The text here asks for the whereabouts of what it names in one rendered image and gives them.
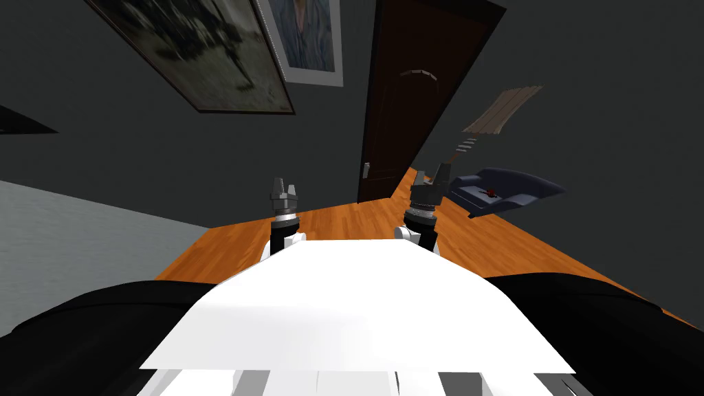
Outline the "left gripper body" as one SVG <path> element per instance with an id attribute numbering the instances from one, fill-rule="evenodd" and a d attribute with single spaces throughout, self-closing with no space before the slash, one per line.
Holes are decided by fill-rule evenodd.
<path id="1" fill-rule="evenodd" d="M 288 193 L 272 193 L 269 196 L 274 216 L 285 216 L 296 213 L 298 196 Z"/>

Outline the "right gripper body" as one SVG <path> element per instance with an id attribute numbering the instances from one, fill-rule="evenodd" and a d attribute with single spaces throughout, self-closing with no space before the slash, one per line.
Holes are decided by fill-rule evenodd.
<path id="1" fill-rule="evenodd" d="M 410 187 L 411 207 L 439 206 L 444 197 L 442 185 L 412 185 Z"/>

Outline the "dark brown door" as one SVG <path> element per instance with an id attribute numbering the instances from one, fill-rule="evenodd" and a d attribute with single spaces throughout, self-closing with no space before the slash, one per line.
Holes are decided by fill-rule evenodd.
<path id="1" fill-rule="evenodd" d="M 377 0 L 359 202 L 397 190 L 505 11 L 490 0 Z"/>

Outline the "dark blue sofa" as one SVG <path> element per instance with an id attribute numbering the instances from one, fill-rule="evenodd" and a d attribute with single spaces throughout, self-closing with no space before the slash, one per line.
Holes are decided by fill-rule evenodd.
<path id="1" fill-rule="evenodd" d="M 485 168 L 450 182 L 446 197 L 470 219 L 522 208 L 566 190 L 543 178 L 502 168 Z"/>

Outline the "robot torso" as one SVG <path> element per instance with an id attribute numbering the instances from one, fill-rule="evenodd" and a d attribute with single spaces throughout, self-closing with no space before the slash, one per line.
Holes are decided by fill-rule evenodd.
<path id="1" fill-rule="evenodd" d="M 499 288 L 403 239 L 286 247 L 215 285 L 142 368 L 480 373 L 506 396 L 573 373 Z"/>

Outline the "white-framed portrait picture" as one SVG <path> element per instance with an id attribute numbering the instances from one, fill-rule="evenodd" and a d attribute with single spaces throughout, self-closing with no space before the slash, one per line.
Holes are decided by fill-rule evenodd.
<path id="1" fill-rule="evenodd" d="M 255 0 L 288 83 L 343 86 L 340 0 Z"/>

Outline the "large dark-framed painting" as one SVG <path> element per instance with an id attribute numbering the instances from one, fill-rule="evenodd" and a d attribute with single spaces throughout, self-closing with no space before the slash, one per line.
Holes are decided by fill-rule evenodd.
<path id="1" fill-rule="evenodd" d="M 292 115 L 257 0 L 85 0 L 201 113 Z"/>

